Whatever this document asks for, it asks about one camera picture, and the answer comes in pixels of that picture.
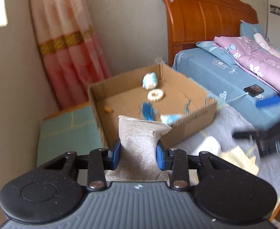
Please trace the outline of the white folded tissue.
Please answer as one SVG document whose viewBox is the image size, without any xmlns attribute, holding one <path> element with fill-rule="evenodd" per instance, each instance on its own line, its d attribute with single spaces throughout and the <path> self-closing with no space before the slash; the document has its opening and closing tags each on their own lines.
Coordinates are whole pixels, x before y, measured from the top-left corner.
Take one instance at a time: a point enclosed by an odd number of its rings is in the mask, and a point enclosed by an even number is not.
<svg viewBox="0 0 280 229">
<path fill-rule="evenodd" d="M 221 154 L 221 145 L 220 143 L 212 136 L 208 136 L 204 141 L 191 152 L 191 155 L 198 156 L 200 152 L 210 152 L 215 156 Z"/>
</svg>

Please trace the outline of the pink floral quilt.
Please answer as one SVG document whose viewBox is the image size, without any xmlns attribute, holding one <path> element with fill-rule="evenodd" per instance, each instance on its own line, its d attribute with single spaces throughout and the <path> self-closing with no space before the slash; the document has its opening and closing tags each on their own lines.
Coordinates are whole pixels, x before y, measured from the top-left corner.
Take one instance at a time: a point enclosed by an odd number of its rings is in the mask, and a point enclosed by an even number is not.
<svg viewBox="0 0 280 229">
<path fill-rule="evenodd" d="M 249 37 L 215 36 L 214 42 L 229 52 L 239 65 L 280 92 L 280 58 Z"/>
</svg>

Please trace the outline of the blue pillow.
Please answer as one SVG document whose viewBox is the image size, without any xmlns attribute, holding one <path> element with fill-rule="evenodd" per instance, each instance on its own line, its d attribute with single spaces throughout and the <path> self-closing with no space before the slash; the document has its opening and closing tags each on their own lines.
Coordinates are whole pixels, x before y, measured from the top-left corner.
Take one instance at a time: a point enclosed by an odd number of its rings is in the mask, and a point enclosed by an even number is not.
<svg viewBox="0 0 280 229">
<path fill-rule="evenodd" d="M 251 24 L 243 20 L 240 20 L 240 22 L 239 33 L 241 37 L 248 37 L 254 41 L 254 35 L 256 33 L 260 33 L 262 36 L 265 36 L 264 30 L 260 24 Z"/>
</svg>

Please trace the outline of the white and blue plush toy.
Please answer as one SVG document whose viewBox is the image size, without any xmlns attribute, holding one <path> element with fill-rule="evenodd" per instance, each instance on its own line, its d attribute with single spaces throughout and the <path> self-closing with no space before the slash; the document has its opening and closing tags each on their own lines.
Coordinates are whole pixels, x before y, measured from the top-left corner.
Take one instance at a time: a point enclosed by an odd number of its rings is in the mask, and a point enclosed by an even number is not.
<svg viewBox="0 0 280 229">
<path fill-rule="evenodd" d="M 153 90 L 158 86 L 158 77 L 155 72 L 147 73 L 143 77 L 143 88 L 146 90 Z"/>
</svg>

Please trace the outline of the grey fabric sachet bag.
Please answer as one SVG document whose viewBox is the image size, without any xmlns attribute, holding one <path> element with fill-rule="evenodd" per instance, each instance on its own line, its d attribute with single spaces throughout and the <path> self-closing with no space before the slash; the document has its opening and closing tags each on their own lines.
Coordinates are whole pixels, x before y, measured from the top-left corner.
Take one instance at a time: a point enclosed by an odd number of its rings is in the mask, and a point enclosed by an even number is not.
<svg viewBox="0 0 280 229">
<path fill-rule="evenodd" d="M 119 116 L 120 161 L 106 172 L 107 181 L 169 183 L 168 173 L 157 165 L 156 146 L 171 127 L 161 122 Z"/>
</svg>

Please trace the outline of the black smartphone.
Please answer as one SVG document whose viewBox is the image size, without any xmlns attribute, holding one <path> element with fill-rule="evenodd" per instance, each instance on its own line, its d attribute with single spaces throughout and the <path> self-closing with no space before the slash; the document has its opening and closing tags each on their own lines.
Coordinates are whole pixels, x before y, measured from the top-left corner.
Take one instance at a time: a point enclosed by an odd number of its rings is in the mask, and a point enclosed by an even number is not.
<svg viewBox="0 0 280 229">
<path fill-rule="evenodd" d="M 256 97 L 264 92 L 264 89 L 258 86 L 257 84 L 253 84 L 243 89 L 248 95 L 251 97 Z"/>
</svg>

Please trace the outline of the blue floral bed sheet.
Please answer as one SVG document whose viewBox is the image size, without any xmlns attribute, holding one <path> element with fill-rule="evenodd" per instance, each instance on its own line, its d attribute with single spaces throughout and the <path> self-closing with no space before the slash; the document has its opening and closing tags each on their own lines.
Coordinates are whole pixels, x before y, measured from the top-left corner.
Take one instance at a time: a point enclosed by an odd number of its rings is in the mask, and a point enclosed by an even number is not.
<svg viewBox="0 0 280 229">
<path fill-rule="evenodd" d="M 213 55 L 216 48 L 211 41 L 200 46 L 204 47 L 178 52 L 173 68 L 219 96 L 221 101 L 228 102 L 256 128 L 268 129 L 280 120 L 280 104 L 261 109 L 255 106 L 258 100 L 274 95 L 274 89 L 241 69 L 231 57 L 222 53 Z M 243 89 L 253 84 L 264 92 L 256 97 L 248 95 Z"/>
</svg>

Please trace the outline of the wooden bed headboard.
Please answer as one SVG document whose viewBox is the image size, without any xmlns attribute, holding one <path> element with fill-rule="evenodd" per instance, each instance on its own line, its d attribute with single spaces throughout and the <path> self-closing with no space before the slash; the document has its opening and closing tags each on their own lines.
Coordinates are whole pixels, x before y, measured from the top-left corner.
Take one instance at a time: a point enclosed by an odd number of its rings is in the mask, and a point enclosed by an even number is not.
<svg viewBox="0 0 280 229">
<path fill-rule="evenodd" d="M 168 64 L 175 55 L 216 36 L 239 36 L 241 21 L 258 23 L 251 5 L 240 0 L 162 0 L 166 7 Z"/>
</svg>

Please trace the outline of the small orange object in box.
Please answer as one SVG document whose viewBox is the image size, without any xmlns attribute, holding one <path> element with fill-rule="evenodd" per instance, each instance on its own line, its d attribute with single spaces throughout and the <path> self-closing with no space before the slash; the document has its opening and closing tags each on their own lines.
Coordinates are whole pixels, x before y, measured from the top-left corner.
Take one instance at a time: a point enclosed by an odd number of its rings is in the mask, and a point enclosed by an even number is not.
<svg viewBox="0 0 280 229">
<path fill-rule="evenodd" d="M 105 106 L 104 107 L 104 112 L 107 113 L 107 114 L 111 114 L 111 113 L 113 113 L 113 109 L 108 107 L 108 106 Z"/>
</svg>

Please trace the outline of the pink patterned curtain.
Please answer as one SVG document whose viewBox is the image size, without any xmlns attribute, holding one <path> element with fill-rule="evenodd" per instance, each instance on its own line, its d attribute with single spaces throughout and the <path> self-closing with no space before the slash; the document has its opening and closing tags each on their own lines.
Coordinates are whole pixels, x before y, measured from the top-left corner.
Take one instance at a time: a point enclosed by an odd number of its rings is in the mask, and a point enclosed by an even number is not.
<svg viewBox="0 0 280 229">
<path fill-rule="evenodd" d="M 36 41 L 62 109 L 88 101 L 92 83 L 111 76 L 85 0 L 30 0 Z"/>
</svg>

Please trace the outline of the open cardboard box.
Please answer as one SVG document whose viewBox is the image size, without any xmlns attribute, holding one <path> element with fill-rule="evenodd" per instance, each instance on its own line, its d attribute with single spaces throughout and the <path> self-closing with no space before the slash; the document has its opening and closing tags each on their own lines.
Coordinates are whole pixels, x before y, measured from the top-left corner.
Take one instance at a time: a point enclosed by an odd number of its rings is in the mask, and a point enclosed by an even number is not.
<svg viewBox="0 0 280 229">
<path fill-rule="evenodd" d="M 110 147 L 119 138 L 119 116 L 144 119 L 142 105 L 148 102 L 148 90 L 143 88 L 143 77 L 155 72 L 158 88 L 164 92 L 160 101 L 152 102 L 155 120 L 161 115 L 182 114 L 171 131 L 162 136 L 167 148 L 173 147 L 210 125 L 214 119 L 217 101 L 202 86 L 166 64 L 157 64 L 111 77 L 88 88 L 101 143 Z M 104 107 L 113 113 L 104 112 Z"/>
</svg>

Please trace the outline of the grey and teal checked mat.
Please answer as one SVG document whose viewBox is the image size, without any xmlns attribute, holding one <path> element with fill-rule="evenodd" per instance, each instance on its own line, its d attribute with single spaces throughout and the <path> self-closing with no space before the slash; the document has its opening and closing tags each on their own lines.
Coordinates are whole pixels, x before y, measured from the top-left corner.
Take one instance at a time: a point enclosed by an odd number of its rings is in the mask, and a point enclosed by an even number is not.
<svg viewBox="0 0 280 229">
<path fill-rule="evenodd" d="M 165 143 L 165 136 L 173 129 L 163 123 L 121 116 L 118 121 L 119 135 L 116 166 L 103 175 L 107 181 L 165 181 L 168 174 L 158 166 L 158 144 Z M 250 130 L 251 124 L 240 113 L 228 105 L 216 110 L 213 122 L 203 130 L 178 144 L 178 148 L 189 155 L 203 145 L 204 150 L 216 156 L 233 154 L 234 160 L 250 158 L 258 170 L 254 175 L 270 183 L 280 201 L 280 155 L 263 158 L 254 143 L 239 143 L 232 138 L 234 130 Z M 91 106 L 64 113 L 42 124 L 37 164 L 42 165 L 65 152 L 88 155 L 102 148 L 100 133 Z"/>
</svg>

